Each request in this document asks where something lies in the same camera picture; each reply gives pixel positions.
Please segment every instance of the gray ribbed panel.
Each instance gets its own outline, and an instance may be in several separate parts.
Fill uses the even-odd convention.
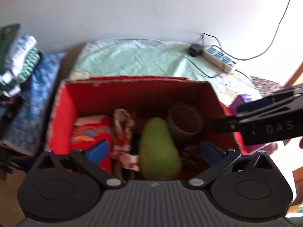
[[[265,223],[242,222],[217,210],[206,193],[185,188],[180,181],[131,181],[109,190],[78,219],[41,223],[26,219],[19,227],[286,227],[281,218]]]

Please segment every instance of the wooden frame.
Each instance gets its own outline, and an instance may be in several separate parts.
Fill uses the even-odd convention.
[[[287,81],[287,83],[284,85],[285,88],[291,87],[294,85],[294,83],[297,81],[297,79],[302,75],[303,73],[303,62],[298,67],[298,69],[295,71],[295,73],[291,76],[291,78]]]

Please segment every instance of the black plug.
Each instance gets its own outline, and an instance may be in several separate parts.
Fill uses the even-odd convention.
[[[192,57],[196,57],[196,56],[202,54],[202,51],[203,51],[203,46],[202,45],[193,44],[193,45],[190,46],[187,53]]]

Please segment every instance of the blue patterned cloth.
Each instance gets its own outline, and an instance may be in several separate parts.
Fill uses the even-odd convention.
[[[15,117],[3,143],[14,150],[34,156],[40,146],[45,112],[65,53],[43,55],[34,69],[26,91],[21,93],[25,105]],[[0,108],[0,116],[5,112]]]

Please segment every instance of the white lettering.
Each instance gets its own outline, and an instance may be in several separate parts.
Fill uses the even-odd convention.
[[[286,125],[287,125],[287,127],[286,127],[287,130],[292,130],[294,128],[292,120],[287,121]]]
[[[279,131],[284,131],[284,129],[283,129],[283,126],[278,123],[276,132],[279,132]]]
[[[271,125],[267,125],[267,126],[266,126],[266,133],[267,133],[267,134],[272,134],[272,133],[274,133],[274,127],[271,126]]]

